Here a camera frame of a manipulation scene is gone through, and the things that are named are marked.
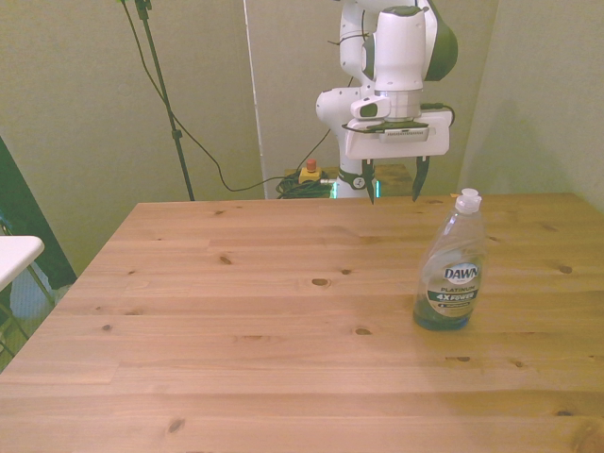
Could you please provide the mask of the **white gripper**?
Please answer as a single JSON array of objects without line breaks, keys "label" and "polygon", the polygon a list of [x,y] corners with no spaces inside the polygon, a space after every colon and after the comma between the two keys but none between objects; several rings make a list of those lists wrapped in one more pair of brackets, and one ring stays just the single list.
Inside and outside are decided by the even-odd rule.
[{"label": "white gripper", "polygon": [[375,203],[372,159],[417,157],[411,189],[415,202],[428,175],[429,157],[444,155],[449,149],[449,126],[449,110],[429,111],[406,122],[353,119],[344,125],[344,153],[349,159],[363,159],[361,175],[371,203]]}]

